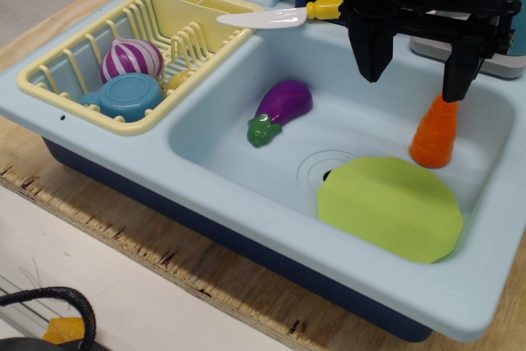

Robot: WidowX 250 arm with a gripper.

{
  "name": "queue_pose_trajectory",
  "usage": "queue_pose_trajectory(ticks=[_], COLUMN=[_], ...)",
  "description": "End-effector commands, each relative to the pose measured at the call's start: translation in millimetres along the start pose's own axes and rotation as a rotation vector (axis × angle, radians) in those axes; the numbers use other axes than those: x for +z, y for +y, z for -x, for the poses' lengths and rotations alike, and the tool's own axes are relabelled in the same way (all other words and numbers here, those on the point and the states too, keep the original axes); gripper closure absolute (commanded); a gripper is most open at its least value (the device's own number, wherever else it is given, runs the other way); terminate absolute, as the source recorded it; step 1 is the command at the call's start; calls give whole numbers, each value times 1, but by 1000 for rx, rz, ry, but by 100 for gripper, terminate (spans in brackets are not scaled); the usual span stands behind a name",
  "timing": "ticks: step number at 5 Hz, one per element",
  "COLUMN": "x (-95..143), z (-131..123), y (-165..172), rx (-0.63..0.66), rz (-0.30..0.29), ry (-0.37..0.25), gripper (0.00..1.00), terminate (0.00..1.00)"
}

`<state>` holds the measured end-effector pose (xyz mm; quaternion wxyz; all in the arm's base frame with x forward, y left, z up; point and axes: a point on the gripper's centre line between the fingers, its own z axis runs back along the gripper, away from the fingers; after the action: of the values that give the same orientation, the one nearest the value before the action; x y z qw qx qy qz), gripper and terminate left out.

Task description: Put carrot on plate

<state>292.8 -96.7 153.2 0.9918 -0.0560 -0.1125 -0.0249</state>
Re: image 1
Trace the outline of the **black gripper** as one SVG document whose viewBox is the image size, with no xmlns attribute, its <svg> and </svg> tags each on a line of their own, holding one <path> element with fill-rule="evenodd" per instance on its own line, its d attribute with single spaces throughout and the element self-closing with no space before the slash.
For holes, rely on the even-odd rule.
<svg viewBox="0 0 526 351">
<path fill-rule="evenodd" d="M 377 82 L 393 57 L 393 38 L 407 35 L 406 24 L 413 17 L 433 11 L 501 12 L 521 8 L 519 0 L 343 0 L 341 9 L 352 8 L 362 16 L 378 17 L 381 22 L 348 18 L 348 37 L 361 75 L 369 82 Z M 472 81 L 483 62 L 494 53 L 480 38 L 464 36 L 451 45 L 445 62 L 442 99 L 446 103 L 464 100 Z"/>
</svg>

